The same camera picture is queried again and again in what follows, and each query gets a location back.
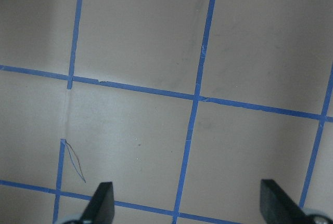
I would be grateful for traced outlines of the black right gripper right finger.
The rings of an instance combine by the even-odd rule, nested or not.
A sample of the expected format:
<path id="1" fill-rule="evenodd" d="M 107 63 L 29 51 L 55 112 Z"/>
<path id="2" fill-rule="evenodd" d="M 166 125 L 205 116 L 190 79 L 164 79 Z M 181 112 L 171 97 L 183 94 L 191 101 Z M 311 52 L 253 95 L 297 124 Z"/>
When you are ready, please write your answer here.
<path id="1" fill-rule="evenodd" d="M 260 182 L 260 213 L 268 224 L 332 223 L 327 215 L 304 212 L 273 179 Z"/>

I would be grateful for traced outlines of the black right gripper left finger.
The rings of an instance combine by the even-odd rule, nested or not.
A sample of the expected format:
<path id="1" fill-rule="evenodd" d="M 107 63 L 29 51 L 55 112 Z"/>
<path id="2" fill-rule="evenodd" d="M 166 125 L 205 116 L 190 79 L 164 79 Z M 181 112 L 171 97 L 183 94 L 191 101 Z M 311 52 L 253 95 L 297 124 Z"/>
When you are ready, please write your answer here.
<path id="1" fill-rule="evenodd" d="M 113 223 L 115 215 L 112 182 L 101 182 L 86 209 L 80 223 Z"/>

